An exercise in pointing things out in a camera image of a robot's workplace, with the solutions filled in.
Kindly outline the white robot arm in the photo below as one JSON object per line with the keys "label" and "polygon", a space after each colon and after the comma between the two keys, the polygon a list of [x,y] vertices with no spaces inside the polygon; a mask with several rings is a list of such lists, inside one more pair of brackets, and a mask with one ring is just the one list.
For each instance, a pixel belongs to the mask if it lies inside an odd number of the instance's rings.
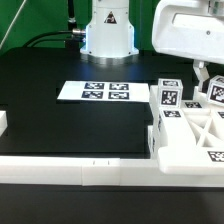
{"label": "white robot arm", "polygon": [[[135,30],[129,0],[92,0],[81,56],[99,64],[134,58]],[[198,80],[209,78],[208,63],[224,64],[224,0],[160,0],[152,26],[152,46],[160,54],[192,59]]]}

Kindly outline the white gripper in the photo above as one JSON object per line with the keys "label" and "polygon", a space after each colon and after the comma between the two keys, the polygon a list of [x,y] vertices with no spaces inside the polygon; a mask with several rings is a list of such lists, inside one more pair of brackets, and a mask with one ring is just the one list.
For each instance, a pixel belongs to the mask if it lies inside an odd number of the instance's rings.
{"label": "white gripper", "polygon": [[224,64],[224,0],[161,0],[152,45],[159,53],[195,59],[198,91],[209,85],[207,62]]}

